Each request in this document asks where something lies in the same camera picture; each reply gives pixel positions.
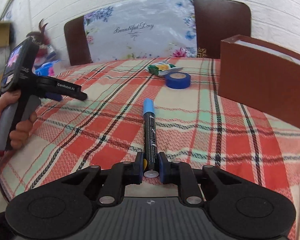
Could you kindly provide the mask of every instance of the white plastic sheet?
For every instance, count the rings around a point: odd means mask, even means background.
[[[193,0],[127,0],[84,16],[93,62],[196,57]]]

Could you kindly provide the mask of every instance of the table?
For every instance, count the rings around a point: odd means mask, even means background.
[[[192,77],[174,90],[150,75],[150,63],[168,60]],[[82,86],[85,102],[65,97],[42,100],[33,135],[1,164],[1,182],[10,198],[92,164],[109,169],[133,161],[143,150],[142,108],[154,100],[157,145],[170,160],[193,168],[204,164],[275,190],[297,209],[290,239],[300,239],[300,129],[217,95],[220,61],[202,58],[121,60],[79,65],[58,76]],[[176,188],[144,178],[126,195],[176,195]]]

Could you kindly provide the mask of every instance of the sticker on device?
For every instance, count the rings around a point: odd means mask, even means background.
[[[7,78],[7,81],[6,81],[6,84],[8,84],[11,80],[12,80],[12,78],[13,78],[13,75],[14,74],[12,74],[12,75],[10,75],[10,76],[8,76],[8,78]]]
[[[67,86],[67,85],[60,84],[60,83],[57,83],[57,87],[62,87],[62,88],[74,90],[74,87],[70,87],[70,86]]]

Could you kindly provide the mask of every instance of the device screen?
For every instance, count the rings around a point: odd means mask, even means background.
[[[22,45],[20,45],[19,47],[16,47],[11,53],[10,53],[10,56],[9,56],[9,59],[7,61],[7,66],[6,66],[6,69],[4,71],[4,74],[7,74],[9,72],[11,72],[12,70],[15,69],[16,67],[16,61],[20,55],[20,52],[21,52],[21,48],[22,48]]]

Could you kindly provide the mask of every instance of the marker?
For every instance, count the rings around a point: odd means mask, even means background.
[[[144,176],[156,178],[159,176],[157,140],[155,136],[155,115],[153,101],[146,98],[143,102],[144,127]]]

